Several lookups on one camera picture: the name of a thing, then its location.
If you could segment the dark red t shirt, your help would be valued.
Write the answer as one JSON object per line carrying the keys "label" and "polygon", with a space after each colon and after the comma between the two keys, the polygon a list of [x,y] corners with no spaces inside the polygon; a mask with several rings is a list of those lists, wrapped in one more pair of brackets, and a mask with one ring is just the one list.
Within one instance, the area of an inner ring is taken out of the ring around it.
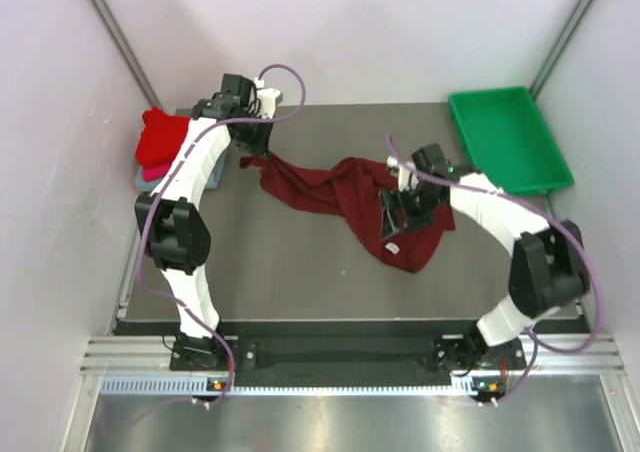
{"label": "dark red t shirt", "polygon": [[321,170],[295,166],[272,153],[267,158],[245,156],[239,166],[258,168],[261,188],[289,207],[343,218],[367,252],[399,270],[420,272],[443,235],[456,230],[452,209],[440,205],[435,209],[434,223],[427,228],[382,239],[379,193],[393,189],[396,179],[381,162],[348,157]]}

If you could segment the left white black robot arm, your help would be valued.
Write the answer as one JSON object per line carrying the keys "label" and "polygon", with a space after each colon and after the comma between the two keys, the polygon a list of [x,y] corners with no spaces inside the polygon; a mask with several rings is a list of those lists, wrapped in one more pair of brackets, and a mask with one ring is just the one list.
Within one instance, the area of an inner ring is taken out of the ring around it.
{"label": "left white black robot arm", "polygon": [[211,234],[199,207],[207,182],[231,144],[266,156],[272,119],[282,100],[261,78],[226,74],[220,91],[197,102],[185,141],[167,176],[134,205],[142,252],[167,281],[179,310],[173,371],[223,370],[227,346],[216,338],[220,316],[209,292],[206,261]]}

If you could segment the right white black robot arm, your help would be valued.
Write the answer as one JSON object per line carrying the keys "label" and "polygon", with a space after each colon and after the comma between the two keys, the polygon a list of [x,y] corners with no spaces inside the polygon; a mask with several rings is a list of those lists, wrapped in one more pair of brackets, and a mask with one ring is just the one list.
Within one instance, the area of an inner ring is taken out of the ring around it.
{"label": "right white black robot arm", "polygon": [[503,345],[533,328],[590,289],[581,231],[566,220],[557,225],[532,206],[505,196],[472,164],[452,164],[437,144],[414,152],[408,161],[388,156],[395,187],[379,194],[381,237],[414,233],[435,222],[446,205],[489,233],[511,259],[507,292],[463,333],[454,356],[441,363],[463,376],[498,361]]}

